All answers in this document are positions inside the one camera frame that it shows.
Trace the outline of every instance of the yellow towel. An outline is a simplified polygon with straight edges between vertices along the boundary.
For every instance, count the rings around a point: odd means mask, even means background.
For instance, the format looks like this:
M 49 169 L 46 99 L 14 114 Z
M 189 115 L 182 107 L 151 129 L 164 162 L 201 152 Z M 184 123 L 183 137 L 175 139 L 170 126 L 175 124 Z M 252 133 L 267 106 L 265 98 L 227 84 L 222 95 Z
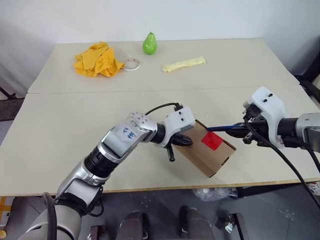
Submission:
M 73 64 L 75 71 L 89 77 L 96 77 L 98 74 L 112 77 L 124 67 L 123 62 L 117 61 L 114 49 L 104 41 L 76 55 L 75 60 Z

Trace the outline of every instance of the brown cardboard box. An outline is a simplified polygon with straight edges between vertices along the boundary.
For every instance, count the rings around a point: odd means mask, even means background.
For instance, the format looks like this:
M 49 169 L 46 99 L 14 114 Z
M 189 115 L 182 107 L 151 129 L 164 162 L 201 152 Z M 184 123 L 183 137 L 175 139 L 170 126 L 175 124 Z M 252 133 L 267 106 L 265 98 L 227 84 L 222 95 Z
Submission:
M 191 146 L 174 146 L 208 178 L 225 164 L 236 148 L 196 120 L 194 128 L 183 132 L 193 141 Z

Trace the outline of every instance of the green pear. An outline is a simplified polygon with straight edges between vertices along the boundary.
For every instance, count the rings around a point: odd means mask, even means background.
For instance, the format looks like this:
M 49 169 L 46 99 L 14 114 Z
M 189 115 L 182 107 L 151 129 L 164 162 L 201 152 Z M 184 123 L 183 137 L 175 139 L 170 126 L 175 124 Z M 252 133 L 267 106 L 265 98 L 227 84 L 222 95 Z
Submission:
M 148 36 L 146 36 L 146 39 L 144 40 L 142 44 L 142 49 L 145 54 L 152 55 L 157 50 L 157 41 L 156 36 L 150 32 Z

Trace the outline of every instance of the red square sticker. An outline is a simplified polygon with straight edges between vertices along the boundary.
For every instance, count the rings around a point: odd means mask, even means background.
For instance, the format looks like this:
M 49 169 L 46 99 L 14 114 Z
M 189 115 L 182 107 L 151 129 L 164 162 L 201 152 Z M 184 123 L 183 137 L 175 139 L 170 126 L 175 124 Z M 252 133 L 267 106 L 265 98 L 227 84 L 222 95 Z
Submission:
M 223 141 L 224 140 L 221 137 L 211 131 L 209 131 L 201 140 L 201 142 L 203 142 L 212 150 L 216 150 L 220 144 L 223 143 Z

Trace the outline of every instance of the tabletop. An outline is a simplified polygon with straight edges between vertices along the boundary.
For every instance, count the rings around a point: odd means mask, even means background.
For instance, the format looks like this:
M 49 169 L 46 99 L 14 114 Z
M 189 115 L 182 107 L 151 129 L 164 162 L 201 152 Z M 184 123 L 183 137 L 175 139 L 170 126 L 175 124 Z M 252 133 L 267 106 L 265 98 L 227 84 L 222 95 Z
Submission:
M 92 43 L 57 44 L 29 93 L 88 93 L 191 90 L 282 86 L 298 84 L 263 39 L 158 41 L 154 55 L 142 51 L 142 42 L 109 42 L 118 60 L 136 58 L 136 71 L 116 76 L 87 77 L 73 67 L 75 55 Z M 203 56 L 206 64 L 163 72 L 167 64 Z
M 318 108 L 295 84 L 269 87 L 285 104 L 288 117 L 318 112 Z M 230 125 L 243 117 L 242 103 L 257 87 L 230 87 L 126 92 L 28 94 L 0 146 L 0 195 L 56 193 L 73 167 L 95 147 L 114 125 L 130 112 L 146 112 L 167 102 L 189 106 L 195 117 L 210 126 Z M 172 109 L 150 116 L 163 120 Z M 105 192 L 230 187 L 298 182 L 283 160 L 266 147 L 246 145 L 225 133 L 219 135 L 236 152 L 211 178 L 207 178 L 175 150 L 169 162 L 165 149 L 141 143 L 106 182 Z M 282 150 L 307 181 L 320 175 L 307 151 Z

